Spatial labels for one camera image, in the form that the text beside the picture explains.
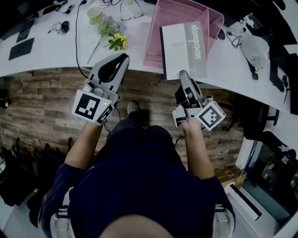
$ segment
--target notebook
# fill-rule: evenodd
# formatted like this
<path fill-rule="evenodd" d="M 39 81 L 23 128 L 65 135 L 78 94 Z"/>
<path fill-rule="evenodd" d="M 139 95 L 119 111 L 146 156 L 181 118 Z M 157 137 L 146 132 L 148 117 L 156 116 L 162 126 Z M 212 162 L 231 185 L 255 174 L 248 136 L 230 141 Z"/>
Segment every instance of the notebook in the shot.
<path fill-rule="evenodd" d="M 185 70 L 194 79 L 207 78 L 206 53 L 201 23 L 191 22 L 160 28 L 163 74 L 166 80 L 179 79 Z"/>

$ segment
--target headphones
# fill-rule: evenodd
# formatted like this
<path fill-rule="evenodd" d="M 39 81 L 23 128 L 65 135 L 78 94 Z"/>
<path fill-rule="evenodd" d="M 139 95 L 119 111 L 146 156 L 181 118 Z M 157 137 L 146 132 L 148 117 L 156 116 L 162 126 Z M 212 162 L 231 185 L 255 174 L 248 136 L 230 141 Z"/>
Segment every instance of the headphones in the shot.
<path fill-rule="evenodd" d="M 65 12 L 63 12 L 62 14 L 70 14 L 70 12 L 71 12 L 71 10 L 74 8 L 74 5 L 70 5 L 69 7 L 68 7 L 68 9 L 65 11 Z"/>

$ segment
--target wooden floor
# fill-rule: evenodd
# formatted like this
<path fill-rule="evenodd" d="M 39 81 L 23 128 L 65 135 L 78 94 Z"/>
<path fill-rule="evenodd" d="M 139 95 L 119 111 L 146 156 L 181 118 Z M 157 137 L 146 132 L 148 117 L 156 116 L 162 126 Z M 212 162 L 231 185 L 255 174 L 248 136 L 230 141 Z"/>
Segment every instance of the wooden floor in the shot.
<path fill-rule="evenodd" d="M 85 121 L 73 116 L 71 109 L 77 89 L 82 89 L 84 78 L 75 68 L 49 69 L 34 71 L 30 78 L 6 79 L 1 88 L 9 90 L 12 104 L 0 109 L 0 135 L 6 148 L 20 138 L 20 146 L 32 151 L 35 147 L 42 151 L 45 143 L 52 148 L 58 147 L 67 153 L 67 138 L 75 141 Z M 137 100 L 142 109 L 149 110 L 149 124 L 166 128 L 173 141 L 182 134 L 176 129 L 172 111 L 176 105 L 174 94 L 180 86 L 179 81 L 161 81 L 159 74 L 128 71 L 124 83 L 119 89 L 122 101 L 119 104 L 121 119 L 127 117 L 127 105 Z M 213 95 L 217 102 L 228 103 L 233 94 L 226 90 L 209 89 L 202 92 Z M 208 154 L 215 167 L 234 164 L 243 141 L 243 133 L 237 126 L 229 132 L 222 131 L 231 114 L 226 110 L 227 118 L 212 132 L 204 137 Z M 117 111 L 108 118 L 112 129 L 119 121 Z M 96 150 L 105 144 L 107 132 L 102 131 Z M 176 149 L 186 164 L 184 140 L 179 140 Z"/>

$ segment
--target pink plastic basket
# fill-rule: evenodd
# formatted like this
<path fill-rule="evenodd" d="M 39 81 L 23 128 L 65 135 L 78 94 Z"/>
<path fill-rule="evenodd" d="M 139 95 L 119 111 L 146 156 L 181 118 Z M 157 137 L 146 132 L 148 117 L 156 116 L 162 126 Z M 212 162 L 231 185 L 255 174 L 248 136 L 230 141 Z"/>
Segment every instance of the pink plastic basket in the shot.
<path fill-rule="evenodd" d="M 151 22 L 144 65 L 163 68 L 160 27 L 194 21 L 199 21 L 202 25 L 207 56 L 224 24 L 224 16 L 191 0 L 158 0 Z"/>

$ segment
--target white cup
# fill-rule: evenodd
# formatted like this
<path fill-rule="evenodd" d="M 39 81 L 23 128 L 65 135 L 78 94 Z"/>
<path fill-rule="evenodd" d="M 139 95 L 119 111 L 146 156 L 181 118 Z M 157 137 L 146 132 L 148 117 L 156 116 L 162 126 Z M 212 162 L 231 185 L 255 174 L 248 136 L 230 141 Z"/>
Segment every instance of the white cup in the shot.
<path fill-rule="evenodd" d="M 87 16 L 89 18 L 94 18 L 97 17 L 100 13 L 102 13 L 102 8 L 99 6 L 94 6 L 87 11 Z"/>

